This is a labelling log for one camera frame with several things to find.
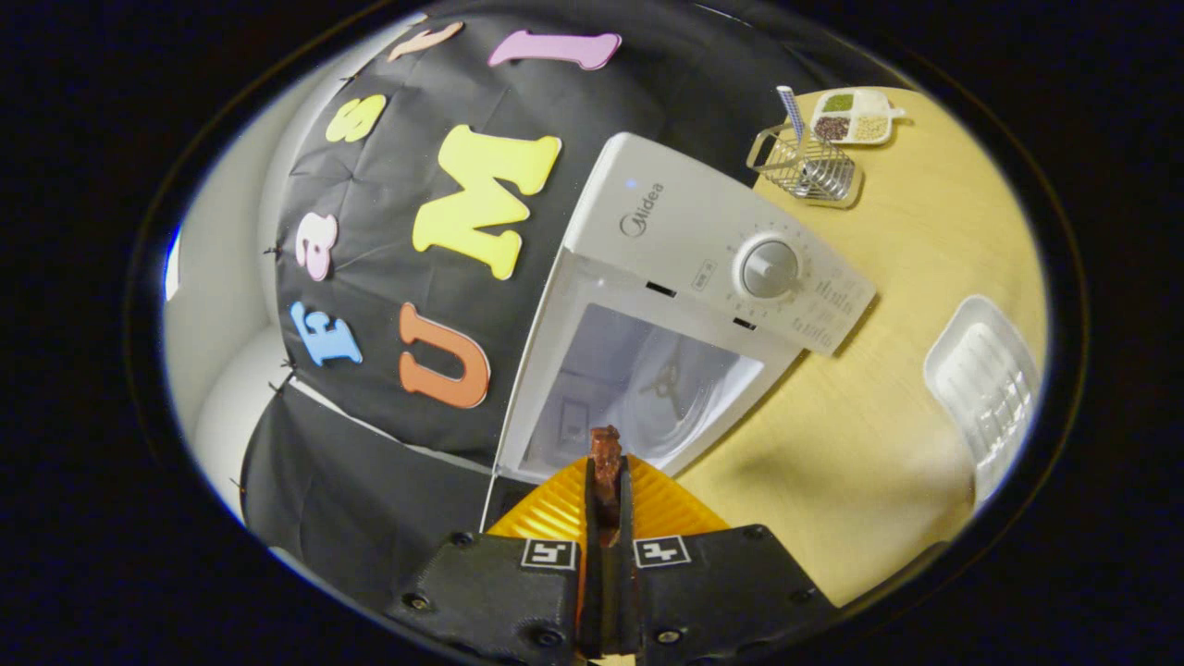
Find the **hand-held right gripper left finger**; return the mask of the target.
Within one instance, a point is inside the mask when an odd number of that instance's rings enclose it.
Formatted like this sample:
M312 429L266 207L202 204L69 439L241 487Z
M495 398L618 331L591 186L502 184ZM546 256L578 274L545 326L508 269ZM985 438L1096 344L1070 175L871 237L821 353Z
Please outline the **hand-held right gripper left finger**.
M566 465L483 534L452 532L384 614L485 662L581 662L588 459Z

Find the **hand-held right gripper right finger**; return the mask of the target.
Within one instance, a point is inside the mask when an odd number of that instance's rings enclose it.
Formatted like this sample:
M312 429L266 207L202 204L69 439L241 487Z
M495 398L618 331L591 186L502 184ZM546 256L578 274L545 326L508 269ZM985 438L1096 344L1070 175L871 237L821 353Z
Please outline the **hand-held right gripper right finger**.
M622 489L622 653L639 662L733 662L836 620L837 608L766 525L731 527L633 456Z

